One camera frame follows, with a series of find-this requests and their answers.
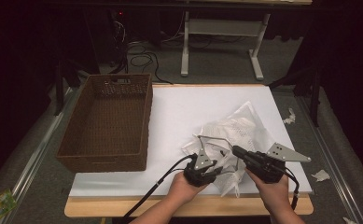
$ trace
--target black cable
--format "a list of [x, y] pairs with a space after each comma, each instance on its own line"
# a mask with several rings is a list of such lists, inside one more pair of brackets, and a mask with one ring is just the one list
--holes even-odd
[[111, 22], [111, 32], [112, 37], [114, 39], [115, 49], [114, 51], [117, 53], [117, 57], [119, 58], [119, 64], [117, 68], [109, 72], [109, 74], [117, 74], [118, 72], [125, 69], [126, 73], [128, 71], [128, 48], [127, 48], [127, 42], [128, 42], [128, 35], [126, 34], [126, 29], [122, 23], [119, 21], [116, 21], [112, 18], [111, 11], [108, 10], [108, 18]]
[[208, 41], [204, 46], [202, 47], [194, 47], [193, 45], [191, 45], [191, 43], [189, 43], [189, 47], [192, 49], [205, 49], [207, 47], [209, 47], [211, 44], [213, 44], [214, 42], [216, 43], [236, 43], [236, 42], [240, 42], [246, 39], [246, 36], [237, 36], [236, 39], [234, 40], [221, 40], [216, 38], [218, 35], [191, 35], [191, 37], [193, 37], [193, 39], [195, 39], [198, 42], [204, 42], [204, 41]]
[[242, 35], [237, 35], [237, 36], [232, 36], [231, 38], [234, 38], [232, 40], [226, 40], [226, 39], [219, 39], [217, 37], [221, 37], [224, 35], [200, 35], [200, 38], [203, 40], [211, 40], [213, 42], [216, 43], [237, 43], [237, 42], [241, 42], [245, 39], [247, 39], [247, 36], [242, 36]]
[[289, 171], [290, 174], [285, 172], [285, 175], [288, 176], [290, 179], [292, 179], [296, 185], [295, 189], [294, 189], [294, 197], [292, 198], [292, 203], [291, 203], [292, 209], [295, 210], [295, 208], [297, 207], [297, 202], [298, 202], [298, 197], [299, 197], [300, 183], [298, 182], [295, 175], [288, 168], [286, 168], [286, 170]]
[[294, 173], [292, 173], [291, 170], [286, 168], [285, 170], [282, 170], [278, 168], [277, 166], [272, 165], [272, 168], [284, 173], [288, 178], [290, 178], [295, 183], [295, 189], [294, 189], [294, 196], [292, 197], [292, 203], [291, 207], [293, 210], [297, 207], [298, 197], [299, 197], [299, 190], [300, 190], [300, 182], [298, 182], [297, 178], [295, 177]]
[[163, 41], [161, 43], [163, 45], [170, 46], [170, 47], [183, 46], [184, 45], [184, 39], [181, 39], [181, 37], [183, 37], [183, 36], [181, 35], [181, 36], [175, 37], [175, 38], [173, 38], [171, 40]]
[[149, 196], [151, 196], [151, 194], [155, 191], [155, 189], [158, 188], [158, 186], [163, 182], [164, 178], [166, 178], [167, 175], [169, 175], [171, 172], [175, 171], [175, 167], [181, 163], [181, 161], [184, 161], [186, 159], [192, 158], [192, 155], [188, 155], [184, 158], [182, 158], [181, 160], [179, 160], [178, 162], [175, 163], [175, 165], [172, 166], [172, 168], [170, 168], [166, 174], [164, 174], [164, 176], [161, 177], [160, 180], [158, 180], [158, 182], [147, 192], [147, 194], [131, 209], [129, 210], [128, 213], [126, 213], [125, 216], [123, 216], [122, 220], [120, 221], [120, 224], [125, 224], [127, 223], [127, 219], [128, 217], [138, 208], [140, 207], [141, 204], [143, 204], [143, 202], [146, 201], [147, 198], [149, 198]]
[[[156, 67], [155, 67], [155, 72], [154, 72], [154, 76], [156, 77], [157, 80], [159, 80], [160, 82], [164, 82], [164, 83], [169, 83], [171, 85], [173, 85], [172, 82], [168, 81], [168, 80], [164, 80], [162, 78], [160, 78], [158, 76], [158, 69], [159, 69], [159, 60], [158, 60], [158, 57], [155, 53], [153, 52], [149, 52], [149, 51], [146, 51], [146, 48], [144, 48], [143, 46], [133, 46], [133, 47], [130, 47], [130, 49], [132, 48], [136, 48], [136, 47], [140, 47], [140, 48], [143, 48], [140, 52], [137, 52], [137, 53], [130, 53], [131, 55], [134, 55], [132, 58], [131, 58], [131, 65], [133, 66], [136, 66], [136, 67], [143, 67], [143, 73], [145, 71], [145, 69], [152, 63], [156, 63]], [[148, 61], [146, 63], [141, 63], [141, 64], [138, 64], [138, 63], [135, 63], [134, 60], [136, 59], [139, 59], [139, 58], [147, 58]]]

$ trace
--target metal stand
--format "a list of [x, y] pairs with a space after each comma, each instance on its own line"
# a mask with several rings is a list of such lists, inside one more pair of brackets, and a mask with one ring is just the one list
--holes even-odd
[[263, 80], [263, 74], [259, 66], [258, 52], [265, 35], [266, 27], [271, 14], [265, 14], [263, 21], [222, 21], [189, 19], [189, 12], [185, 12], [184, 20], [184, 47], [181, 61], [181, 77], [188, 76], [189, 66], [189, 34], [196, 35], [237, 35], [255, 36], [257, 43], [254, 49], [249, 50], [249, 56], [254, 68], [257, 80]]

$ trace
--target person's left hand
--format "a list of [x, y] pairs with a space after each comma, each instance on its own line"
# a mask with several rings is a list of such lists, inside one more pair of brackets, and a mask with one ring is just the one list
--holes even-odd
[[166, 196], [169, 200], [175, 200], [175, 202], [184, 204], [193, 200], [193, 198], [205, 189], [207, 185], [201, 187], [195, 187], [188, 183], [184, 177], [184, 172], [180, 172], [173, 178], [172, 185]]

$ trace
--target white paper scrap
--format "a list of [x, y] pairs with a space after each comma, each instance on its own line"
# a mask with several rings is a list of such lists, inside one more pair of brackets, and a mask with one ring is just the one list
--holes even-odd
[[315, 177], [317, 182], [330, 179], [329, 174], [327, 174], [324, 170], [320, 170], [317, 174], [312, 175], [312, 177]]
[[344, 217], [343, 220], [346, 222], [346, 224], [356, 224], [354, 221], [350, 220], [347, 217]]
[[295, 123], [296, 116], [295, 116], [294, 110], [292, 108], [289, 108], [288, 111], [290, 113], [289, 118], [283, 119], [283, 123], [287, 123], [287, 124]]

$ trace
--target dark background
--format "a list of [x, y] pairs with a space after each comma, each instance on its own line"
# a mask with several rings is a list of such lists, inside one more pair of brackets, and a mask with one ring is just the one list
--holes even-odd
[[[333, 48], [320, 74], [343, 131], [363, 163], [363, 2], [358, 5], [359, 9], [351, 13], [353, 19], [342, 24], [347, 27], [342, 38], [329, 41]], [[71, 59], [75, 68], [89, 73], [98, 73], [99, 63], [117, 63], [119, 52], [108, 38], [112, 31], [107, 12], [108, 9], [47, 9], [32, 0], [0, 1], [0, 169], [48, 107], [48, 91], [55, 82], [55, 67], [61, 58]], [[180, 15], [181, 12], [127, 11], [118, 19], [133, 30], [133, 37], [148, 39], [159, 47], [160, 31], [173, 35]], [[226, 13], [200, 16], [246, 17]], [[304, 36], [290, 68], [290, 72], [297, 71], [319, 55], [320, 47], [328, 46], [326, 37], [339, 27], [340, 18], [273, 13], [265, 38], [280, 35], [287, 41]]]

